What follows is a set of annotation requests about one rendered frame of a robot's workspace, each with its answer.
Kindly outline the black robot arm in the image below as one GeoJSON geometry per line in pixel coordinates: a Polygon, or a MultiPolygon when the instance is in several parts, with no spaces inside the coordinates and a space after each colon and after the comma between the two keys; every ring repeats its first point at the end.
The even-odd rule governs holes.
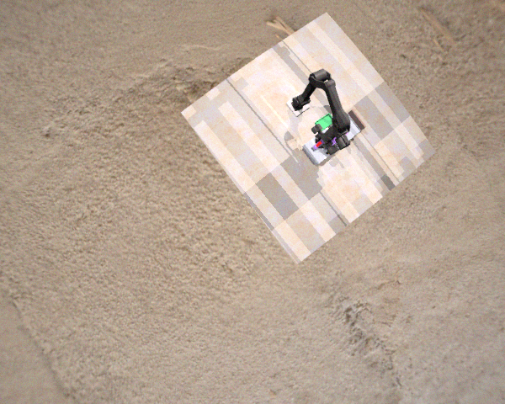
{"type": "Polygon", "coordinates": [[[303,109],[303,106],[310,103],[310,96],[314,93],[315,89],[322,89],[327,95],[327,100],[332,111],[332,124],[328,126],[328,134],[332,137],[337,137],[335,141],[337,142],[340,150],[346,146],[350,146],[351,143],[346,134],[350,132],[351,121],[348,114],[343,110],[343,106],[335,87],[336,83],[332,79],[331,73],[325,69],[320,69],[311,73],[308,80],[309,84],[303,93],[292,98],[291,104],[294,110],[303,109]]]}

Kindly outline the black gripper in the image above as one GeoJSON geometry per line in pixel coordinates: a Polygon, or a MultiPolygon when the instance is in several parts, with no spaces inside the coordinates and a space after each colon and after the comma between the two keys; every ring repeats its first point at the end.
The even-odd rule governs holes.
{"type": "Polygon", "coordinates": [[[318,133],[315,135],[315,137],[316,137],[315,144],[316,144],[316,143],[317,143],[320,139],[322,139],[322,140],[325,142],[325,144],[324,144],[324,145],[322,145],[322,146],[319,146],[318,148],[324,148],[324,149],[327,149],[327,148],[329,148],[329,147],[330,147],[327,151],[328,151],[328,153],[329,153],[330,155],[332,155],[333,153],[335,153],[336,151],[338,151],[338,147],[336,146],[336,144],[332,145],[332,142],[331,142],[331,140],[332,140],[333,138],[335,138],[335,137],[332,137],[332,136],[330,136],[330,135],[328,134],[328,130],[329,130],[329,129],[328,129],[327,131],[325,131],[325,133],[324,133],[322,130],[323,130],[323,128],[321,127],[321,125],[320,125],[320,124],[317,124],[317,125],[315,125],[315,126],[313,126],[313,127],[311,128],[311,131],[312,131],[312,133],[313,133],[313,134],[316,134],[316,133],[318,132],[318,133]]]}

